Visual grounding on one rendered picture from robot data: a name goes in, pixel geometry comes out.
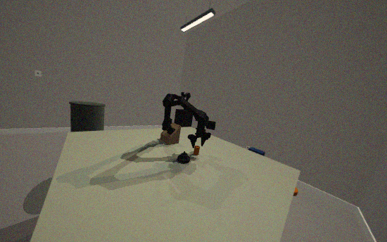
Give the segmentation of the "orange knob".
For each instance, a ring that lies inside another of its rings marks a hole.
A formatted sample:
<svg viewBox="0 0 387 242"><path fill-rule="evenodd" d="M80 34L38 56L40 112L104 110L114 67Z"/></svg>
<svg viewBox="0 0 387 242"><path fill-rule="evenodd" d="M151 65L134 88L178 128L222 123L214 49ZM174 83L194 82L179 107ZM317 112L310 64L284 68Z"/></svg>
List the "orange knob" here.
<svg viewBox="0 0 387 242"><path fill-rule="evenodd" d="M194 155L198 155L199 154L199 149L200 149L200 146L195 146L193 154Z"/></svg>

